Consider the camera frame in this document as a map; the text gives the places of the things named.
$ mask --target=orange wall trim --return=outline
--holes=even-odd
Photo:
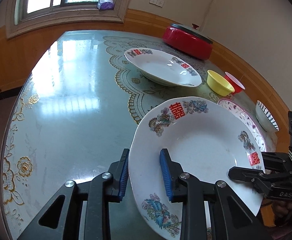
[[[128,9],[124,23],[67,23],[30,31],[9,40],[3,26],[0,28],[0,91],[22,86],[41,56],[66,31],[115,30],[162,37],[171,23],[175,22]],[[221,70],[240,78],[252,101],[260,100],[267,106],[280,127],[277,151],[288,152],[288,107],[273,87],[251,65],[216,41],[209,59]]]

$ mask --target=metal screw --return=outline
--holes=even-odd
[[[219,180],[219,181],[217,181],[217,186],[218,187],[226,187],[226,182],[225,181],[223,181],[223,180]]]
[[[103,174],[102,174],[102,178],[103,179],[109,179],[111,177],[111,174],[109,173],[109,172],[104,172]]]
[[[187,173],[187,172],[183,172],[183,173],[181,174],[181,178],[182,178],[182,179],[189,179],[189,177],[190,177],[190,175],[189,175],[189,173]]]
[[[66,187],[72,187],[75,185],[75,182],[73,180],[68,180],[65,182]]]

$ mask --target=electrical outlet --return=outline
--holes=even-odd
[[[149,3],[155,4],[157,3],[158,0],[150,0]]]
[[[158,0],[157,3],[156,3],[156,5],[157,6],[160,6],[160,7],[163,7],[164,2],[165,2],[164,0]]]

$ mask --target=window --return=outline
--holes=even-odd
[[[99,0],[8,0],[8,38],[30,30],[78,21],[123,22],[129,0],[113,0],[115,7],[99,11]]]

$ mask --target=glass table top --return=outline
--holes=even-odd
[[[181,58],[201,75],[202,85],[165,87],[148,80],[124,56],[136,47]],[[64,33],[32,70],[6,127],[0,197],[11,238],[18,238],[67,180],[92,180],[118,161],[140,120],[155,106],[184,96],[217,103],[221,97],[206,84],[208,69],[223,75],[211,62],[159,38],[116,31]],[[258,123],[255,104],[244,92],[228,98]],[[273,151],[273,142],[263,135]],[[110,203],[110,227],[114,240],[162,239],[139,214],[129,182],[123,201]]]

